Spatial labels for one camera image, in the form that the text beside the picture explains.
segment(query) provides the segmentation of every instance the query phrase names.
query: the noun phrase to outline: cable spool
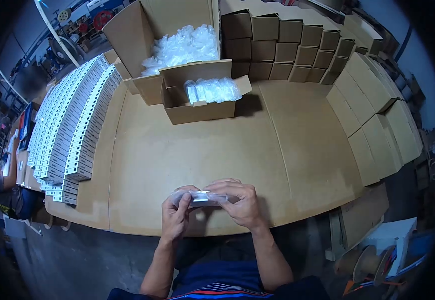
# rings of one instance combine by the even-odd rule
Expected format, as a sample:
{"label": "cable spool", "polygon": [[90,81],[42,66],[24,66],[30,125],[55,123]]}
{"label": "cable spool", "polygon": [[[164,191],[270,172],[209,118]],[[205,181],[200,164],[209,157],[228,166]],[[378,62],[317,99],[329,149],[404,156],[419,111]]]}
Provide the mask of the cable spool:
{"label": "cable spool", "polygon": [[59,22],[65,22],[67,20],[69,20],[69,18],[71,17],[71,9],[67,8],[63,11],[61,11],[58,15],[58,21]]}
{"label": "cable spool", "polygon": [[391,255],[395,246],[376,255],[376,246],[369,245],[362,250],[353,249],[344,254],[334,265],[337,275],[351,275],[354,282],[362,282],[368,274],[374,277],[374,285],[380,285],[392,267]]}

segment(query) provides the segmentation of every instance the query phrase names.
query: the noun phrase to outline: man's right hand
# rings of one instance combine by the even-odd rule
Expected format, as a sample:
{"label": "man's right hand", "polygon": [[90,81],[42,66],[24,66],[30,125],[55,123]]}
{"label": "man's right hand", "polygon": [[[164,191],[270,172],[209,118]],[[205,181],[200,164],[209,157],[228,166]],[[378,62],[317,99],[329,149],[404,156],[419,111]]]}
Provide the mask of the man's right hand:
{"label": "man's right hand", "polygon": [[202,189],[218,195],[228,195],[239,198],[236,203],[229,201],[220,206],[231,216],[236,224],[247,227],[251,232],[268,225],[259,212],[256,189],[251,184],[243,184],[238,179],[220,179]]}

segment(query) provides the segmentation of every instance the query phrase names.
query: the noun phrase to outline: man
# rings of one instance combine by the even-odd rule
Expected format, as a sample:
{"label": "man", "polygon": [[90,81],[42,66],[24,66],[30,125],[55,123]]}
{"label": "man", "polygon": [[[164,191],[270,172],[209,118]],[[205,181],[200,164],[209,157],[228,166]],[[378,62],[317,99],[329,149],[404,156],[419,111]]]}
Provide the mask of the man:
{"label": "man", "polygon": [[[179,189],[195,190],[189,185]],[[220,206],[236,224],[249,229],[255,250],[254,261],[209,261],[179,270],[172,299],[326,299],[329,297],[316,277],[293,283],[291,267],[274,242],[266,220],[259,212],[254,186],[228,178],[203,188],[239,201]],[[168,197],[162,204],[162,232],[154,258],[141,284],[140,295],[113,289],[108,300],[153,300],[168,296],[173,281],[176,248],[187,229],[191,195],[183,195],[175,207]]]}
{"label": "man", "polygon": [[36,203],[44,197],[40,192],[25,189],[16,184],[18,147],[19,138],[14,137],[8,176],[0,175],[0,210],[10,218],[27,220],[31,218]]}

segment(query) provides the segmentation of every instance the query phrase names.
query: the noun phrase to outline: concrete floor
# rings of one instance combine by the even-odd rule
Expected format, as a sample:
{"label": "concrete floor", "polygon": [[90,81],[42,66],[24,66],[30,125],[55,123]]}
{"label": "concrete floor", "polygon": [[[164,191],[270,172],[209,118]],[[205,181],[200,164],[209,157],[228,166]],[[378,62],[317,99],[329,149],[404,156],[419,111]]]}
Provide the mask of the concrete floor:
{"label": "concrete floor", "polygon": [[[408,164],[386,180],[390,204],[386,221],[416,216],[414,178],[413,166]],[[138,293],[159,240],[78,224],[72,224],[67,232],[60,227],[40,227],[42,237],[26,228],[27,239],[11,239],[22,277],[34,299],[105,299],[113,288]],[[327,213],[271,231],[296,279],[318,276],[332,299],[341,298],[347,279],[335,276],[333,263],[324,256],[324,250],[330,247]],[[248,234],[233,238],[250,241]],[[386,288],[363,288],[346,299],[380,299]]]}

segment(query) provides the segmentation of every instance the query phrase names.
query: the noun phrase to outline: clear plastic bag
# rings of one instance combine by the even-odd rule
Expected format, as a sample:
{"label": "clear plastic bag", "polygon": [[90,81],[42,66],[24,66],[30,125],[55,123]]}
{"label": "clear plastic bag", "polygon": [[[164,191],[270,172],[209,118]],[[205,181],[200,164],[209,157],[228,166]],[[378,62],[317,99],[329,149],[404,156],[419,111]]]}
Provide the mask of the clear plastic bag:
{"label": "clear plastic bag", "polygon": [[153,53],[152,57],[142,62],[146,67],[142,76],[157,75],[159,69],[165,67],[217,60],[216,32],[211,25],[203,24],[196,29],[187,25],[171,37],[165,35],[162,39],[155,40]]}
{"label": "clear plastic bag", "polygon": [[243,97],[234,80],[229,77],[209,80],[198,79],[196,82],[188,80],[184,83],[184,90],[191,105],[196,101],[221,103],[236,101]]}
{"label": "clear plastic bag", "polygon": [[227,195],[218,195],[210,191],[191,190],[191,189],[177,189],[169,195],[171,202],[175,207],[179,206],[179,201],[184,194],[190,193],[191,202],[190,207],[218,207],[219,203],[228,200]]}

